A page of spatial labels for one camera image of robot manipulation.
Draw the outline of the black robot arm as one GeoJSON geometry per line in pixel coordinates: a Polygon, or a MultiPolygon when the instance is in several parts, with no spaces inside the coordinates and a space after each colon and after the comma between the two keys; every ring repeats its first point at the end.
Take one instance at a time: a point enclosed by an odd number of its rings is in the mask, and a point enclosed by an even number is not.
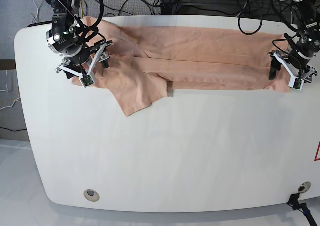
{"type": "Polygon", "coordinates": [[[90,46],[90,40],[101,36],[98,25],[102,22],[104,1],[98,0],[100,11],[93,25],[86,25],[80,18],[81,0],[51,0],[53,11],[51,30],[46,33],[48,47],[62,56],[56,72],[64,72],[68,79],[77,77],[83,87],[96,83],[94,69],[97,63],[108,68],[110,59],[107,50],[113,41],[103,37],[90,46]]]}
{"type": "Polygon", "coordinates": [[[269,53],[271,66],[269,80],[273,81],[282,67],[289,73],[288,86],[302,90],[305,83],[311,84],[318,75],[315,67],[310,66],[311,59],[320,52],[320,12],[315,6],[317,0],[269,0],[274,14],[292,31],[294,36],[284,34],[283,39],[272,41],[276,50],[269,53]],[[276,9],[274,2],[289,1],[290,12],[296,19],[293,27],[276,9]]]}

